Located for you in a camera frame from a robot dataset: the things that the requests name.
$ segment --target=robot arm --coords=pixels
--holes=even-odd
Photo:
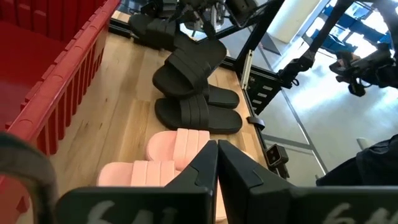
[[[398,14],[395,10],[397,3],[392,0],[374,2],[390,30],[393,47],[396,49],[398,48]],[[330,17],[326,20],[325,25],[315,37],[309,49],[300,58],[293,59],[283,70],[278,72],[283,81],[293,82],[299,72],[307,71],[312,67],[318,49],[352,3],[354,3],[354,0],[339,0],[336,3]],[[387,86],[398,88],[398,76],[396,75],[398,70],[395,66],[397,57],[398,52],[391,58],[387,44],[379,44],[377,50],[366,58],[355,61],[346,60],[344,67],[337,67],[333,64],[330,69],[338,75],[336,78],[338,82],[349,83],[350,93],[363,96],[365,88],[368,86],[364,86],[362,80],[371,85],[378,85],[380,88]]]

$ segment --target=red plastic crate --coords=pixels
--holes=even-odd
[[[119,0],[0,0],[0,131],[47,155],[71,123],[100,63]],[[14,224],[28,193],[0,176],[0,223]]]

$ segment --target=wooden surface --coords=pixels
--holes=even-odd
[[[82,186],[94,186],[99,171],[110,162],[145,159],[148,140],[166,128],[157,120],[154,103],[163,94],[152,85],[152,75],[169,55],[136,45],[131,39],[109,34],[101,67],[83,97],[65,139],[51,156],[60,194]],[[212,85],[238,93],[236,111],[243,127],[237,134],[211,135],[227,139],[266,165],[249,110],[235,73],[218,68],[209,78]],[[19,223],[30,223],[26,216]]]

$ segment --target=black clamp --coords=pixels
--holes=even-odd
[[[246,120],[248,121],[249,124],[253,124],[256,128],[259,128],[261,131],[264,130],[264,128],[266,128],[266,124],[264,123],[264,121],[255,116],[247,117]]]
[[[289,161],[289,157],[286,153],[285,147],[275,144],[270,148],[265,149],[264,157],[266,158],[268,169],[270,171],[279,175],[283,179],[290,177],[286,168],[286,163]]]

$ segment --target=black metal frame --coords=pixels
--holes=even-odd
[[[250,18],[245,27],[239,28],[237,26],[231,26],[216,33],[216,38],[221,39],[241,29],[257,24],[237,59],[226,57],[220,67],[234,71],[238,80],[241,79],[246,55],[250,50],[254,51],[256,49],[283,3],[284,0],[269,1],[264,8],[264,12]],[[129,25],[117,19],[111,19],[109,31],[127,38],[131,36]],[[250,116],[259,114],[271,102],[276,94],[278,94],[282,87],[291,88],[292,85],[291,83],[284,83],[276,73],[252,65],[248,89],[242,90]],[[254,127],[254,129],[256,130],[257,138],[264,152],[266,150],[266,145],[262,138],[261,130],[257,127]]]

